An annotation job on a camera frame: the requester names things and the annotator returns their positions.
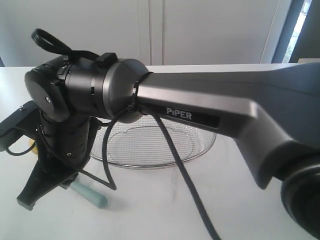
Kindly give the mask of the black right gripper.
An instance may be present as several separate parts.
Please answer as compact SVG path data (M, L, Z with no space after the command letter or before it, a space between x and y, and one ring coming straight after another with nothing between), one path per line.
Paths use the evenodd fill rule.
M68 189L77 179L77 173L88 163L100 121L95 117L76 114L57 122L46 114L39 115L38 153L36 162L17 202L32 211L36 202L56 188L63 175L70 178L61 183Z

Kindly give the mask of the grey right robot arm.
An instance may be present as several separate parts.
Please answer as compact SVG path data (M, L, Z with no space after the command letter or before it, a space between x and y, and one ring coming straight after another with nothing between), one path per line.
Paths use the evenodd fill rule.
M59 54L25 74L32 106L23 133L34 139L38 161L20 205L36 201L83 171L102 126L104 185L116 184L107 161L107 141L117 122L151 115L213 239L214 228L163 119L235 140L255 182L265 189L282 181L281 200L290 217L320 236L320 65L226 65L223 70L154 73L136 59Z

